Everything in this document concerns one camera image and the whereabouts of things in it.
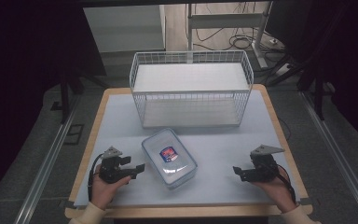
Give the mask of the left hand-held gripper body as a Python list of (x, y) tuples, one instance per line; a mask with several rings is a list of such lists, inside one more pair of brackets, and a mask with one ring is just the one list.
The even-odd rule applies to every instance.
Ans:
[(121, 155), (122, 152), (115, 147), (110, 147), (103, 153), (99, 175), (104, 182), (113, 184), (126, 177), (123, 173), (124, 170), (120, 169)]

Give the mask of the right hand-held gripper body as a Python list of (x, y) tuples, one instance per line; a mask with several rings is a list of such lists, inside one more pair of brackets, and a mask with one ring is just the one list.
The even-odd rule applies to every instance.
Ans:
[(283, 149), (280, 147), (266, 145), (261, 145), (252, 150), (250, 158), (254, 169), (244, 170), (243, 175), (250, 176), (253, 182), (272, 181), (279, 174), (278, 164), (274, 160), (273, 154), (281, 152), (283, 152)]

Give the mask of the clear plastic food container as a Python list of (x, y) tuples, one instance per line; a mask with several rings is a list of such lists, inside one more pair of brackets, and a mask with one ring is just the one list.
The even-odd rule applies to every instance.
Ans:
[(197, 162), (170, 128), (147, 137), (141, 146), (168, 189), (182, 186), (198, 170)]

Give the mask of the person's left hand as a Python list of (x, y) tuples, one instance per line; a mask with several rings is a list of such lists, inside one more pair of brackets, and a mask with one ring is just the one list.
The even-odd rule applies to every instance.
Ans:
[(93, 175), (90, 201), (99, 209), (105, 210), (108, 204), (113, 201), (118, 190), (121, 187), (127, 185), (131, 181), (131, 178), (129, 176), (126, 176), (121, 178), (120, 180), (118, 180), (118, 182), (114, 184), (108, 184), (100, 178), (100, 169), (101, 165), (98, 165)]

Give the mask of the person's right hand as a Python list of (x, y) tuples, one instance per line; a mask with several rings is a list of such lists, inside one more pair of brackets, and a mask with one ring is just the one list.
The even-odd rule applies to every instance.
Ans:
[(265, 183), (253, 182), (253, 185), (264, 190), (283, 214), (291, 212), (297, 208), (297, 204), (292, 200), (291, 192), (279, 177), (275, 177), (272, 181)]

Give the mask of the white table mat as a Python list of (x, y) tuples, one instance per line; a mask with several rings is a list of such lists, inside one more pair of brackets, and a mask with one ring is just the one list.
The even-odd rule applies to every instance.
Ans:
[(280, 147), (268, 109), (260, 91), (251, 93), (239, 127), (176, 128), (174, 132), (193, 156), (195, 176), (176, 189), (168, 189), (150, 164), (141, 143), (156, 129), (141, 126), (129, 94), (111, 95), (103, 110), (95, 145), (88, 164), (113, 146), (131, 157), (131, 166), (145, 165), (145, 171), (118, 191), (117, 206), (199, 205), (269, 203), (264, 191), (241, 181), (234, 167), (251, 169), (250, 152), (261, 145)]

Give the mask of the black stand legs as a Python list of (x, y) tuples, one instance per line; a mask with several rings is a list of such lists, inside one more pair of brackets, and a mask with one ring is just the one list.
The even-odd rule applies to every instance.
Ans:
[(292, 77), (294, 75), (300, 75), (299, 80), (296, 84), (297, 89), (299, 91), (308, 91), (311, 85), (314, 85), (314, 90), (312, 92), (313, 109), (319, 119), (324, 120), (324, 82), (322, 78), (322, 73), (317, 72), (317, 65), (315, 64), (315, 61), (312, 58), (309, 58), (306, 61), (299, 63), (296, 62), (292, 56), (286, 54), (275, 64), (269, 74), (271, 76), (274, 76), (286, 63), (289, 63), (291, 65), (291, 68), (287, 72), (272, 79), (271, 81), (267, 81), (266, 85), (268, 87), (272, 87), (283, 82), (289, 77)]
[(69, 119), (69, 114), (70, 114), (69, 90), (71, 90), (75, 95), (82, 94), (85, 90), (80, 80), (82, 77), (104, 89), (109, 88), (109, 85), (106, 82), (103, 82), (97, 77), (87, 74), (79, 69), (75, 69), (72, 72), (68, 72), (68, 71), (61, 72), (60, 88), (61, 88), (61, 99), (62, 99), (62, 123), (65, 123)]

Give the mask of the white power strip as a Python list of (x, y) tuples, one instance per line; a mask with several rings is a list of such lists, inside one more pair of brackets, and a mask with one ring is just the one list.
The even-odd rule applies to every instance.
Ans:
[(281, 76), (283, 74), (285, 74), (286, 72), (288, 72), (290, 69), (292, 69), (293, 66), (290, 63), (285, 63), (283, 66), (281, 66), (275, 73), (275, 76)]

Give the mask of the black floor bracket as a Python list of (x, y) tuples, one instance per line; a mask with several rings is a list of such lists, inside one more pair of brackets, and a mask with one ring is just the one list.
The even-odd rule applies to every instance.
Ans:
[(83, 130), (84, 130), (83, 124), (72, 124), (65, 136), (63, 143), (68, 146), (78, 145), (80, 142)]

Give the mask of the aluminium floor rail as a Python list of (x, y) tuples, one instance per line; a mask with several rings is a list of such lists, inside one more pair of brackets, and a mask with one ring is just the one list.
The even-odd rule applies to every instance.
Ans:
[(307, 111), (310, 114), (310, 117), (316, 126), (316, 129), (318, 130), (319, 134), (324, 140), (324, 144), (326, 145), (327, 150), (331, 154), (334, 162), (337, 165), (338, 170), (343, 176), (355, 201), (358, 204), (358, 177), (355, 175), (355, 172), (352, 170), (349, 162), (347, 161), (344, 154), (342, 153), (340, 147), (337, 144), (337, 141), (335, 140), (334, 136), (331, 134), (326, 123), (323, 120), (321, 120), (320, 117), (317, 115), (317, 113), (314, 111), (313, 102), (311, 98), (303, 91), (299, 93), (299, 96), (302, 98), (305, 107), (307, 108)]
[(35, 176), (34, 182), (23, 201), (21, 209), (17, 214), (13, 224), (29, 224), (34, 211), (37, 207), (37, 204), (41, 198), (43, 190), (48, 182), (49, 176), (52, 172), (53, 166), (58, 158), (58, 155), (61, 151), (63, 141), (69, 131), (69, 128), (73, 122), (75, 117), (78, 104), (80, 102), (81, 96), (76, 95), (69, 105), (69, 115), (60, 125), (60, 128), (54, 138), (54, 141), (50, 148), (48, 149), (48, 153), (44, 158), (39, 170)]

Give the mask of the white metal desk frame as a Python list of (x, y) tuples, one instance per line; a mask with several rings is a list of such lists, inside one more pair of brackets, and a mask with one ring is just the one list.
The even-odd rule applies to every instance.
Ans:
[(187, 13), (187, 49), (193, 49), (193, 34), (194, 29), (217, 29), (217, 28), (256, 28), (258, 33), (254, 40), (251, 41), (251, 47), (262, 69), (268, 67), (268, 64), (261, 52), (261, 39), (267, 25), (270, 8), (272, 2), (266, 3), (264, 10), (261, 13), (252, 14), (194, 14), (192, 12), (192, 5), (186, 6)]

